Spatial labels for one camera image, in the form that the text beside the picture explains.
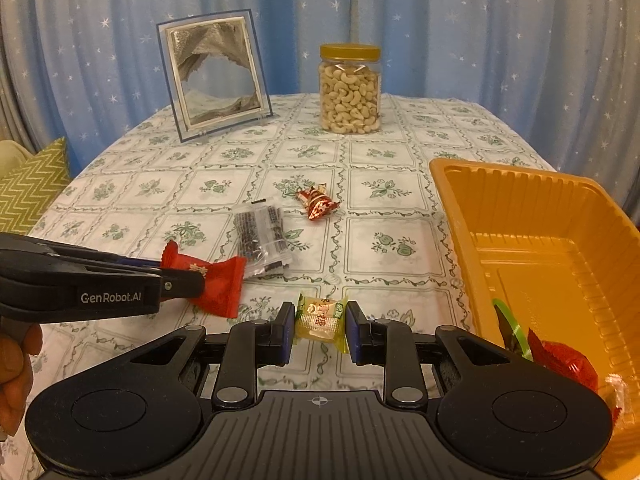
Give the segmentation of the person left hand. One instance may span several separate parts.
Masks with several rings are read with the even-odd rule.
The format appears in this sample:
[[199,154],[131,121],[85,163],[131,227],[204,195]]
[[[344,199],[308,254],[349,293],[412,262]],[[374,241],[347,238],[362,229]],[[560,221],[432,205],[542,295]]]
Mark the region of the person left hand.
[[21,344],[6,335],[1,336],[0,361],[0,422],[8,436],[14,436],[26,410],[26,401],[32,391],[32,356],[42,348],[42,329],[38,324],[29,326]]

